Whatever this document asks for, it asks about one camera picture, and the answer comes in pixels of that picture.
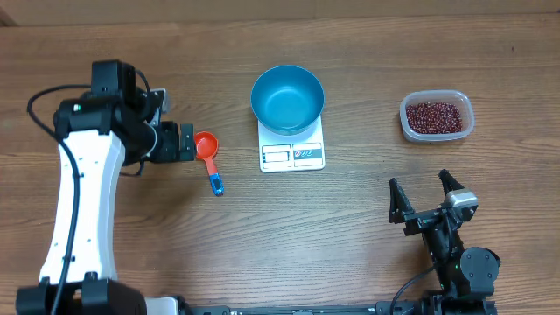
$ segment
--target plastic container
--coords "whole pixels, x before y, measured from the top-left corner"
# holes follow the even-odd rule
[[[406,108],[423,102],[448,102],[457,106],[461,114],[463,131],[450,134],[420,134],[412,130],[406,116]],[[414,143],[434,143],[458,140],[474,130],[473,105],[465,94],[455,90],[430,90],[408,94],[401,102],[401,125],[404,137]]]

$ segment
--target wooden table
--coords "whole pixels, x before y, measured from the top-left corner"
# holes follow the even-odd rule
[[[385,17],[287,22],[0,29],[0,312],[38,280],[53,232],[57,146],[25,113],[35,92],[88,83],[118,58],[171,93],[169,117],[220,139],[226,185],[201,162],[148,164],[120,178],[115,259],[144,295],[192,305],[358,305],[391,299],[430,265],[420,235],[388,223],[389,179],[418,210],[443,199],[447,168],[479,196],[460,230],[502,258],[501,314],[560,307],[560,15]],[[263,174],[249,92],[275,65],[323,82],[326,168]],[[464,141],[404,140],[406,94],[458,89],[472,100]],[[60,100],[36,105],[50,121]],[[436,278],[404,295],[418,298]]]

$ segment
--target blue bowl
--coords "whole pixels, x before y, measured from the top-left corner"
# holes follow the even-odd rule
[[[256,118],[280,135],[296,135],[319,118],[325,91],[313,73],[301,66],[276,66],[256,80],[251,107]]]

